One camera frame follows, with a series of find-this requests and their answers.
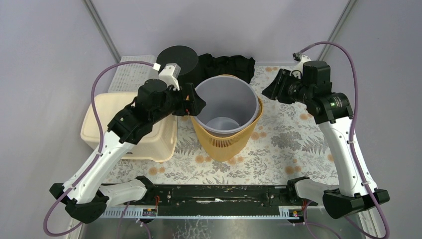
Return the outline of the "black round bucket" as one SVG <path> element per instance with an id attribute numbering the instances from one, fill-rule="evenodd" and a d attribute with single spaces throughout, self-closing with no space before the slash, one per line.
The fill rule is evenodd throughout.
<path id="1" fill-rule="evenodd" d="M 170 63 L 176 63 L 181 69 L 178 75 L 180 85 L 192 83 L 196 87 L 202 80 L 199 57 L 195 50 L 183 46 L 171 46 L 158 54 L 156 62 L 161 65 L 160 70 Z"/>

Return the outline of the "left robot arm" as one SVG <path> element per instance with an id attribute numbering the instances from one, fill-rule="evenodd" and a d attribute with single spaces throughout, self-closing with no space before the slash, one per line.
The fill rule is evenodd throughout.
<path id="1" fill-rule="evenodd" d="M 151 79 L 138 89 L 137 96 L 116 113 L 101 131 L 100 143 L 77 173 L 64 183 L 55 183 L 50 193 L 65 205 L 69 216 L 89 224 L 112 206 L 154 200 L 154 185 L 144 176 L 126 183 L 105 186 L 103 181 L 118 161 L 134 148 L 153 126 L 169 115 L 197 116 L 206 103 L 192 83 L 180 89 Z"/>

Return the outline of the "cream plastic basket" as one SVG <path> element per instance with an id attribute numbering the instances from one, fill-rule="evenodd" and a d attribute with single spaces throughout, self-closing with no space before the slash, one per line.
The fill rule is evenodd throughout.
<path id="1" fill-rule="evenodd" d="M 128 105 L 134 97 L 135 92 L 104 93 L 95 96 L 95 105 L 102 124 L 103 131 L 107 130 L 107 124 Z M 173 115 L 154 124 L 152 132 L 129 151 L 122 159 L 126 160 L 152 160 L 165 162 L 172 158 L 177 141 L 177 118 Z M 81 139 L 95 149 L 100 141 L 100 134 L 92 106 L 89 106 L 80 132 Z"/>

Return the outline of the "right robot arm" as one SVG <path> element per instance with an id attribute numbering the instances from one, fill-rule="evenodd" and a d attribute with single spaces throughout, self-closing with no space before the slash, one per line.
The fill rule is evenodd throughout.
<path id="1" fill-rule="evenodd" d="M 305 104 L 329 146 L 338 175 L 338 185 L 327 185 L 309 177 L 288 181 L 285 197 L 298 205 L 304 199 L 325 207 L 333 219 L 343 218 L 390 200 L 369 173 L 357 139 L 351 129 L 353 111 L 348 97 L 332 91 L 330 66 L 324 61 L 308 61 L 296 74 L 280 69 L 262 95 L 284 104 Z"/>

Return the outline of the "grey plastic bin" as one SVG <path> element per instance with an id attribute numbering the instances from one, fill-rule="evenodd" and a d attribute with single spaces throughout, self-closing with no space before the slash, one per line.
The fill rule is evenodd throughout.
<path id="1" fill-rule="evenodd" d="M 206 106 L 194 120 L 218 137 L 231 136 L 245 129 L 261 109 L 251 86 L 234 76 L 211 77 L 198 84 L 196 92 Z"/>

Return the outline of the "yellow wastebasket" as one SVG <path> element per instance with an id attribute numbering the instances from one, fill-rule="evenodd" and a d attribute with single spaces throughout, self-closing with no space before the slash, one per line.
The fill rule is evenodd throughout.
<path id="1" fill-rule="evenodd" d="M 263 104 L 259 97 L 258 102 L 261 109 L 259 110 L 256 119 L 245 129 L 231 136 L 218 137 L 212 135 L 196 123 L 194 117 L 191 117 L 196 136 L 203 149 L 212 159 L 220 162 L 227 161 L 246 146 L 263 113 Z"/>

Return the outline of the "white perforated plastic basket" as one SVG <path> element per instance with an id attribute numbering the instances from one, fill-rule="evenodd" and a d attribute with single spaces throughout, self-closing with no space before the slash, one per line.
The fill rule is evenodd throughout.
<path id="1" fill-rule="evenodd" d="M 158 72 L 147 65 L 118 66 L 107 92 L 137 92 L 138 88 L 149 79 L 158 79 Z"/>

